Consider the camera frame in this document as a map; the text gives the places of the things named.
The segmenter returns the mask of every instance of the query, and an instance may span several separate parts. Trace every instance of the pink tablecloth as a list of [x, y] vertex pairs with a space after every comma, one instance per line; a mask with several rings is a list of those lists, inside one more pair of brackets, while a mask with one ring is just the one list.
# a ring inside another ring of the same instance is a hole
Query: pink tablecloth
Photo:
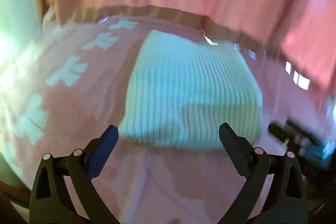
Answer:
[[[69, 155], [118, 126], [126, 88], [140, 46], [153, 30], [206, 43], [197, 30], [152, 18], [107, 18], [101, 23], [45, 30], [21, 58], [0, 76], [7, 105], [0, 151], [31, 188], [43, 154]], [[313, 85], [296, 86], [283, 62], [246, 57], [263, 93], [263, 136], [254, 146], [283, 154], [266, 132], [273, 120], [293, 117], [334, 138], [324, 95]], [[261, 210], [271, 176], [253, 211]], [[93, 184], [121, 223], [217, 223], [245, 179], [223, 152], [189, 152], [136, 145], [120, 138]], [[85, 215], [74, 189], [69, 191]]]

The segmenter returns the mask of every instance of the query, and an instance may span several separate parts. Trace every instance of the metal screw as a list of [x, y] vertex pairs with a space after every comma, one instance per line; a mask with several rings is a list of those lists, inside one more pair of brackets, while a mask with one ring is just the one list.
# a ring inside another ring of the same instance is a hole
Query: metal screw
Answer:
[[76, 149], [74, 152], [73, 152], [73, 155], [74, 156], [80, 156], [82, 154], [82, 150], [81, 149]]
[[256, 148], [254, 149], [254, 152], [255, 152], [256, 154], [258, 154], [258, 155], [262, 155], [262, 154], [264, 153], [264, 150], [263, 150], [262, 148], [260, 148], [260, 147], [256, 147]]
[[289, 151], [289, 152], [287, 152], [287, 156], [288, 156], [288, 158], [294, 158], [295, 157], [295, 154], [292, 152], [292, 151]]
[[46, 153], [46, 154], [43, 155], [43, 159], [48, 160], [48, 159], [50, 159], [50, 156], [51, 155], [49, 153]]

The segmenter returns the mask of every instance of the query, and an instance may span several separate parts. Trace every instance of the teal object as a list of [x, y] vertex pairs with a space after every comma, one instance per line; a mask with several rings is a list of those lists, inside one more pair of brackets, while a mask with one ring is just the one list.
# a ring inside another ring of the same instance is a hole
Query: teal object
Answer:
[[261, 106], [261, 90], [232, 43], [198, 45], [153, 30], [131, 74], [118, 130], [154, 146], [223, 149], [224, 122], [249, 142], [260, 137]]

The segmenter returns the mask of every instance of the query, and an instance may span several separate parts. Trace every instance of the silver pin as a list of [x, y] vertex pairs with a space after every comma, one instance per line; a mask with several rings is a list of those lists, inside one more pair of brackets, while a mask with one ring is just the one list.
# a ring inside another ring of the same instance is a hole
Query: silver pin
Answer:
[[49, 153], [46, 153], [46, 154], [43, 155], [43, 159], [48, 160], [48, 159], [50, 159], [50, 156], [51, 155]]
[[80, 156], [82, 154], [83, 150], [81, 149], [76, 149], [74, 152], [73, 152], [73, 155], [74, 156]]
[[262, 154], [264, 153], [264, 150], [263, 150], [262, 148], [260, 148], [260, 147], [256, 147], [256, 148], [254, 149], [254, 152], [255, 152], [256, 154], [258, 154], [258, 155], [262, 155]]
[[295, 157], [295, 154], [292, 152], [292, 151], [289, 151], [289, 152], [287, 152], [287, 156], [288, 156], [288, 158], [294, 158]]

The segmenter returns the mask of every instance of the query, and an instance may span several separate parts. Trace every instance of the light blue knit fabric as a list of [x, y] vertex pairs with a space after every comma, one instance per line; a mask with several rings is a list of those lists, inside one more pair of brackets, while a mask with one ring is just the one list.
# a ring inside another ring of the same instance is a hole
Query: light blue knit fabric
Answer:
[[120, 135], [154, 146], [222, 149], [227, 122], [252, 142], [260, 136], [261, 90], [231, 43], [198, 45], [153, 30], [127, 89]]

